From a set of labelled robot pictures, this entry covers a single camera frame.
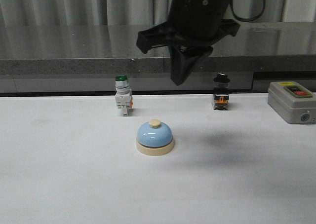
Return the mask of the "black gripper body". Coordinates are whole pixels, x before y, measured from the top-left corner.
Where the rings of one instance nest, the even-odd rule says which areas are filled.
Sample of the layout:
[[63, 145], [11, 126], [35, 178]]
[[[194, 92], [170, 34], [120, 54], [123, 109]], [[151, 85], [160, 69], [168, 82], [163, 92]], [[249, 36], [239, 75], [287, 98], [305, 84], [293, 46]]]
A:
[[138, 33], [136, 45], [144, 53], [168, 46], [170, 56], [200, 57], [240, 25], [224, 19], [231, 0], [172, 0], [167, 20]]

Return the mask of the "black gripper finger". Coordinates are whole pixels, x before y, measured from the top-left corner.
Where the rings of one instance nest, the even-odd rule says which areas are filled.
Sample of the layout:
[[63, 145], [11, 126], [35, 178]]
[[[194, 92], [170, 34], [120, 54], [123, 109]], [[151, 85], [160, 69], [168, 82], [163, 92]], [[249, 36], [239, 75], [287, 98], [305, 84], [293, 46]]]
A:
[[184, 51], [181, 48], [176, 46], [168, 47], [170, 54], [170, 62], [171, 62], [171, 80], [177, 85], [181, 85], [184, 83], [184, 74], [185, 74], [185, 56]]
[[207, 57], [209, 57], [213, 52], [212, 46], [207, 47], [189, 47], [184, 51], [185, 56], [185, 74], [184, 81], [192, 73], [193, 69], [196, 65], [205, 61]]

